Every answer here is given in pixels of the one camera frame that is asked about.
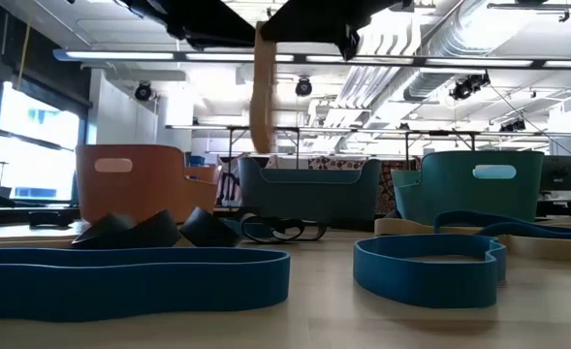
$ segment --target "glass window pane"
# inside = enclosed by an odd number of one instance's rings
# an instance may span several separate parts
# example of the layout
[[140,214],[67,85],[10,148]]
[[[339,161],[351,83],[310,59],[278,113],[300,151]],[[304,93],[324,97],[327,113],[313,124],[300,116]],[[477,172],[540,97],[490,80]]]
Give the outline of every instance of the glass window pane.
[[74,148],[79,140],[79,117],[12,89],[3,89],[0,128],[3,131]]
[[54,150],[14,138],[0,138],[0,186],[12,199],[71,200],[74,151]]

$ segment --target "blue rubber band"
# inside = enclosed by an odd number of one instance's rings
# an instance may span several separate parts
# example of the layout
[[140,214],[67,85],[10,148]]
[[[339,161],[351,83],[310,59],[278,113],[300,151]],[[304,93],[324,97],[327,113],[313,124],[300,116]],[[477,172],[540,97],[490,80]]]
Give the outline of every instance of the blue rubber band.
[[467,224],[483,227],[477,235],[486,237],[513,235],[527,238],[571,239],[571,228],[541,226],[516,218],[473,211],[449,211],[440,213],[433,220],[433,230],[439,233],[442,226],[451,224]]
[[290,256],[246,248],[0,249],[0,319],[77,322],[285,301]]
[[[411,258],[461,255],[476,262]],[[432,308],[486,307],[496,303],[507,250],[496,238],[465,235],[385,236],[356,242],[354,278],[378,296]]]

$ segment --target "hanging cardboard strip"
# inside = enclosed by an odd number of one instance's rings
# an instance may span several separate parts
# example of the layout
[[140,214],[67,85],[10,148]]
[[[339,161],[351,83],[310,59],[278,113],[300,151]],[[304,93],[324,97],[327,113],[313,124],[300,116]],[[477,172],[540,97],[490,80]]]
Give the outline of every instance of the hanging cardboard strip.
[[272,87],[276,43],[264,41],[260,34],[263,24],[257,23],[255,33],[255,78],[248,124],[255,149],[260,153],[269,153],[273,133]]

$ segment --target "desk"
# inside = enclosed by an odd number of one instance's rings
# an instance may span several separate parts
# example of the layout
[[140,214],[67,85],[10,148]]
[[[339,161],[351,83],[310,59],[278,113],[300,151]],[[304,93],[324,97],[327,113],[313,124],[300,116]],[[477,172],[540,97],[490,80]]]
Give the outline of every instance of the desk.
[[337,231],[314,243],[252,245],[292,255],[290,296],[277,306],[82,324],[0,321],[0,349],[571,348],[571,263],[510,257],[496,306],[427,309],[356,284],[352,245],[370,237]]
[[537,202],[537,217],[547,215],[569,215],[571,216],[571,200],[551,199]]

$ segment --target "ceiling duct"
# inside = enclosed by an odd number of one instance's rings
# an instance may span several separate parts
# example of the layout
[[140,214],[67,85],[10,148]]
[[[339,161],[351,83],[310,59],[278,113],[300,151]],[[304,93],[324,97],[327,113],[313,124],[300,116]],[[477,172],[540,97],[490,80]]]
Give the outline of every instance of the ceiling duct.
[[[362,28],[359,54],[404,55],[413,54],[421,44],[421,28],[414,14],[415,2],[409,7],[395,5],[371,18],[371,24]],[[362,111],[375,100],[398,68],[353,67],[350,69],[324,127],[351,127],[360,119]],[[314,151],[333,150],[343,136],[320,136],[310,144]]]
[[[489,10],[488,0],[464,0],[445,23],[421,47],[420,55],[444,57],[485,57],[506,43],[528,23],[531,14]],[[389,87],[374,103],[373,114],[395,123],[415,110],[454,73],[423,73],[419,69],[401,69]],[[396,105],[392,100],[412,104]]]

